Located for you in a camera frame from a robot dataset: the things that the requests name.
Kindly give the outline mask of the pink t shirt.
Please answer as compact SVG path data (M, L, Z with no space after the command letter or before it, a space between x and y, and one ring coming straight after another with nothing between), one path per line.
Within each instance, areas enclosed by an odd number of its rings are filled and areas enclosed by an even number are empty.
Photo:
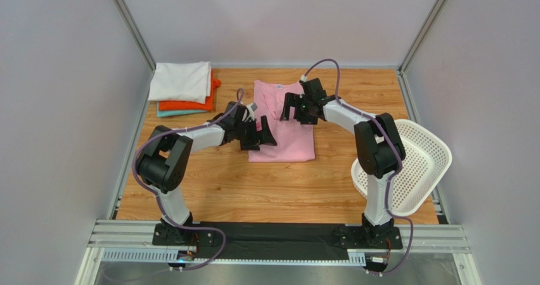
M298 82L283 85L254 81L255 116L267 117L268 127L277 145L261 145L260 150L249 151L250 163L307 162L315 159L313 126L302 125L294 119L280 120L288 92L302 94L303 88Z

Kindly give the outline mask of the folded white t shirt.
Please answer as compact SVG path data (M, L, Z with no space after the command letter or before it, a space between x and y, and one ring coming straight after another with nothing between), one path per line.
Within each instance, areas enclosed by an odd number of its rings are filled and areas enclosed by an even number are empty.
M188 101L204 104L211 92L211 63L157 63L148 101Z

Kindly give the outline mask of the folded teal t shirt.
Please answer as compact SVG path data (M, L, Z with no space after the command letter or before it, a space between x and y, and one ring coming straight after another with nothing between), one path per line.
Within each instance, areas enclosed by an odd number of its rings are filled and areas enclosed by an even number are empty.
M160 103L156 102L156 115L158 118L165 118L165 117L175 117L175 116L181 116L181 115L192 115L192 114L198 114L198 113L206 113L205 110L166 110L161 111L159 110Z

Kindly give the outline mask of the aluminium corner post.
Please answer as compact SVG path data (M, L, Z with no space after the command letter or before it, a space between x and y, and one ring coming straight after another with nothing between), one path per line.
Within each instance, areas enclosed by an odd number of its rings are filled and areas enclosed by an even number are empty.
M141 53L146 65L148 66L151 73L155 72L156 61L154 60L150 49L145 42L140 29L138 28L136 21L126 3L125 0L112 0L115 4L117 11L119 12L121 18L123 19L131 37L133 38L136 47Z
M427 37L428 33L432 29L434 23L438 19L447 1L448 0L435 0L434 5L431 7L430 11L428 12L426 19L422 23L412 45L409 47L401 65L399 66L399 73L402 76L405 75L408 68L412 64L418 50L420 49L425 38Z

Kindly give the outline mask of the folded orange t shirt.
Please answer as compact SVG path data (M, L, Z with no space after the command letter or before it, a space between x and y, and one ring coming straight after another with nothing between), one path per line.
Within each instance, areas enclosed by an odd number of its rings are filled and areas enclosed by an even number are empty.
M214 107L214 98L216 89L221 86L221 81L214 77L214 71L211 70L210 75L210 96L205 98L204 103L192 101L161 101L158 102L158 111L173 111L173 110L203 110L211 111Z

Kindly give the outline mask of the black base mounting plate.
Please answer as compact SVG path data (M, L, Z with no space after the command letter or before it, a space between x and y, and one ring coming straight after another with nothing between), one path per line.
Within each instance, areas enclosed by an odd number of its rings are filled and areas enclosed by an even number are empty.
M154 246L196 250L197 258L220 260L346 260L349 249L401 250L398 228L378 237L345 224L201 222L183 231L164 220L153 231Z

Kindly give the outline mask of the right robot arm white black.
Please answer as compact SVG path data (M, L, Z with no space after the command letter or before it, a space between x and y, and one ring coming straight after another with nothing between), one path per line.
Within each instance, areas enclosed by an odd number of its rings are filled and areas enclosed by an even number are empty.
M391 212L392 181L401 171L406 152L394 119L355 108L337 94L327 95L319 79L301 80L301 94L285 94L280 120L294 118L303 125L319 120L337 124L355 137L357 161L367 175L367 203L358 231L369 247L402 248Z

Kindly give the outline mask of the left aluminium corner post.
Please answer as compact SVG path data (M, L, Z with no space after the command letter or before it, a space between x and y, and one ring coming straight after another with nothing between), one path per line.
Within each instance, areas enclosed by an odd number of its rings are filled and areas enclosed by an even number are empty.
M136 21L126 3L125 0L112 0L115 4L117 11L119 12L121 18L123 19L131 37L133 38L136 47L141 53L146 65L148 66L151 73L155 72L156 61L154 60L150 49L145 42L140 29L138 28Z

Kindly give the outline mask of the aluminium frame rail front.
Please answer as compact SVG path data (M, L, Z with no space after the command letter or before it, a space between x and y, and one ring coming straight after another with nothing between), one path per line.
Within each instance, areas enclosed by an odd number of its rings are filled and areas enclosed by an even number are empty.
M89 263L91 255L96 255L96 262L105 258L105 251L112 250L112 259L134 262L172 262L174 250L183 247L154 246L151 244L156 221L142 220L97 220L88 242L88 250L80 266L76 284L89 284L96 280L97 265ZM361 253L366 250L350 249L345 260L226 260L221 258L215 263L221 264L298 264L298 265L359 265ZM413 253L451 253L457 265L462 284L481 284L470 246L461 225L414 225L411 250Z

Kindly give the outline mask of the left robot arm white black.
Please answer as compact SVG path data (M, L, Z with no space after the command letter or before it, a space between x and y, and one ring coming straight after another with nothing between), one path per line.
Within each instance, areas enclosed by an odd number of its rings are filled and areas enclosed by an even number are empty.
M159 125L137 151L132 164L133 175L141 187L156 197L162 214L153 235L154 245L186 246L203 231L215 234L214 230L193 225L181 182L194 152L235 140L239 141L242 151L277 146L267 117L255 117L255 109L255 104L246 106L231 101L225 112L201 125L185 129Z

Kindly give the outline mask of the white perforated plastic basket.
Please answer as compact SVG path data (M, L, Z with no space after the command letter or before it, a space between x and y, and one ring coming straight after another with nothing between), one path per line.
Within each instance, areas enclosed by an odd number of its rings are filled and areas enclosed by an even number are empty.
M389 208L394 215L414 214L429 197L452 162L448 146L421 125L406 119L395 121L406 157L401 171L392 179ZM391 216L385 209L388 175L368 175L355 160L351 166L355 188L367 199L365 214L373 224L384 224Z

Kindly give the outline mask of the right aluminium corner post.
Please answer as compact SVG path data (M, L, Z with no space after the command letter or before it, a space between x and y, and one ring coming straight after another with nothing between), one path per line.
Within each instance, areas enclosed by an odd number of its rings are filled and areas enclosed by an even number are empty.
M422 23L412 45L409 47L401 65L399 66L399 73L402 76L405 75L408 68L412 64L418 50L420 49L425 38L427 37L428 33L432 29L434 23L438 19L447 1L448 0L435 0L434 5L431 7L430 11L428 12L426 19Z

